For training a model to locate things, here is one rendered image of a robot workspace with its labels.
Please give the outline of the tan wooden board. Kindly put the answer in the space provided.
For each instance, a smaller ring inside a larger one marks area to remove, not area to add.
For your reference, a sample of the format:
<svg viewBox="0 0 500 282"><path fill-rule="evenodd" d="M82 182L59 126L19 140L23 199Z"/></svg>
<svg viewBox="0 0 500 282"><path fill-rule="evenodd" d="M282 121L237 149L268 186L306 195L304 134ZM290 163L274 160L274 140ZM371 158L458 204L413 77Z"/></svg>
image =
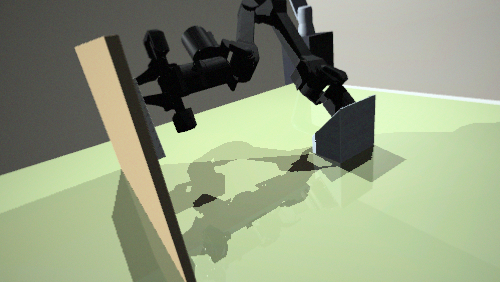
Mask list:
<svg viewBox="0 0 500 282"><path fill-rule="evenodd" d="M119 164L185 282L197 282L118 35L75 46Z"/></svg>

